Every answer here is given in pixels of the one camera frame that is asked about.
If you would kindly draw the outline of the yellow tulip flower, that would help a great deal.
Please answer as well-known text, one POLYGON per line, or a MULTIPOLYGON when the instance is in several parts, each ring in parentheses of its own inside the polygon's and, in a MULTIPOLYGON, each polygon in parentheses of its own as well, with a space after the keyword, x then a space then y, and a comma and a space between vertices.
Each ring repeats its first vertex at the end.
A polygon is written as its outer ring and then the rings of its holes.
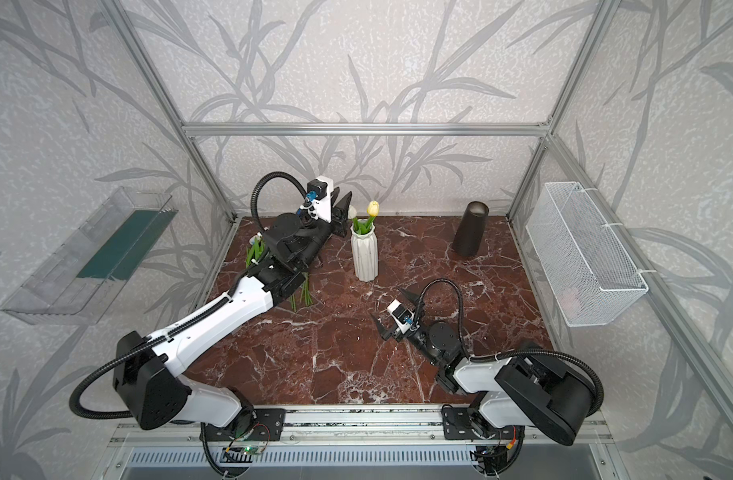
POLYGON ((376 200, 372 200, 369 202, 366 209, 368 220, 360 223, 360 234, 366 235, 372 230, 374 219, 378 216, 379 210, 380 206, 376 200))

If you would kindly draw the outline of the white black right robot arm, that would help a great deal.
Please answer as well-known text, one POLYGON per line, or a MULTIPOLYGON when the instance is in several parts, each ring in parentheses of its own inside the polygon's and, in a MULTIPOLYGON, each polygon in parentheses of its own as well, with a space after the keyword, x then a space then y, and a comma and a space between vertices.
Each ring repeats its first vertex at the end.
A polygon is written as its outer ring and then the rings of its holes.
POLYGON ((518 438, 524 428, 570 446, 584 420, 604 400, 599 376, 583 361, 526 341, 516 350, 475 357, 463 345, 460 326, 424 320, 424 300, 404 291, 386 319, 372 319, 383 340, 407 341, 437 372, 435 381, 454 395, 470 395, 466 407, 442 410, 448 440, 518 438))

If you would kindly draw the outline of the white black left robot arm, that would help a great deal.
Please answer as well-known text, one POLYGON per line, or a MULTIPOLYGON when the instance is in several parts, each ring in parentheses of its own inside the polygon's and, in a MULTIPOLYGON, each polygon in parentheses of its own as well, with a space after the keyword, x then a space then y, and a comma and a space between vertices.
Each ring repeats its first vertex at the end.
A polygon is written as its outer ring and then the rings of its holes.
POLYGON ((146 337, 132 332, 118 341, 122 364, 114 390, 143 430, 172 421, 226 427, 250 415, 244 396, 186 377, 204 352, 250 320, 290 298, 330 239, 346 234, 352 194, 326 194, 296 213, 284 213, 262 233, 262 258, 228 291, 192 315, 146 337))

